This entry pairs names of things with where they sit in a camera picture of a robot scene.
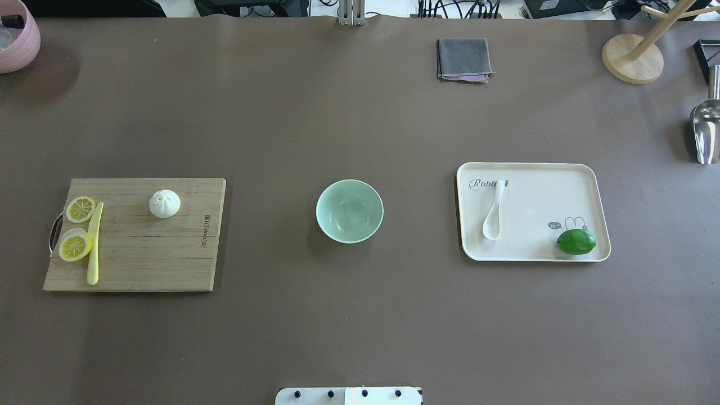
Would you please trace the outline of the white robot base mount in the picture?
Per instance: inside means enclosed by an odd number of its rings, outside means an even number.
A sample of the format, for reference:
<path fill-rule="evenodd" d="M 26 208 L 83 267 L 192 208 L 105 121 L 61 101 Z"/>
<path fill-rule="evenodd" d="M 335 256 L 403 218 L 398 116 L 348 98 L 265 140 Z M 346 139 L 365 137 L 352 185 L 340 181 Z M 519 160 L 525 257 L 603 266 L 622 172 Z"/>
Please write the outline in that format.
<path fill-rule="evenodd" d="M 412 386 L 286 388 L 275 404 L 423 404 L 422 389 Z"/>

